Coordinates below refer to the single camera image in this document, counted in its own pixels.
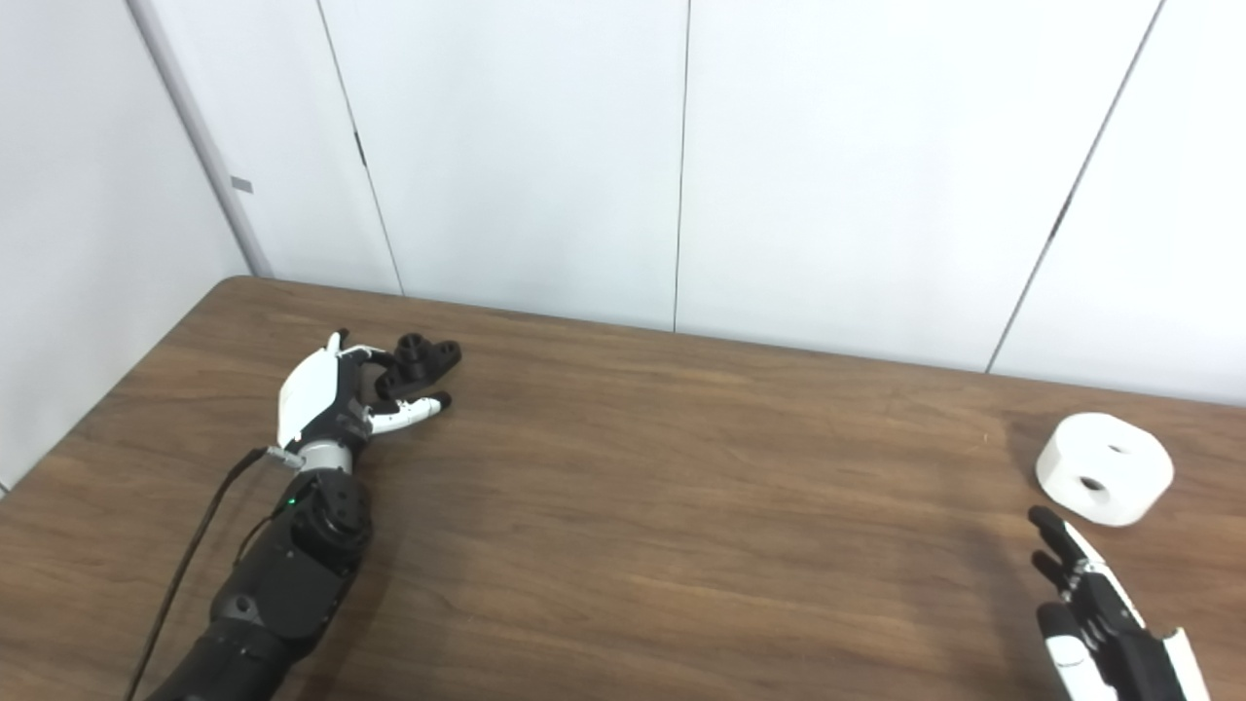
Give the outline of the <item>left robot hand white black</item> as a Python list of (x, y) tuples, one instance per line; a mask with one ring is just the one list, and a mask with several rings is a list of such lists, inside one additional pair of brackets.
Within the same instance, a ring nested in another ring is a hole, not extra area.
[(300, 473), (351, 473), (375, 436), (422, 423), (454, 403), (432, 387), (461, 364), (459, 342), (431, 342), (410, 332), (383, 350), (346, 340), (346, 329), (333, 332), (297, 365), (277, 396), (275, 443)]

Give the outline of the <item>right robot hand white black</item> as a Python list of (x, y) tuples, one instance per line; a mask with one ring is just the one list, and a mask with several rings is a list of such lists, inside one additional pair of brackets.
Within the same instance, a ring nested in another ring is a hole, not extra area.
[(1057, 599), (1035, 609), (1045, 655), (1072, 700), (1207, 700), (1187, 631), (1159, 636), (1104, 557), (1077, 527), (1045, 506), (1028, 522), (1045, 550), (1033, 568)]

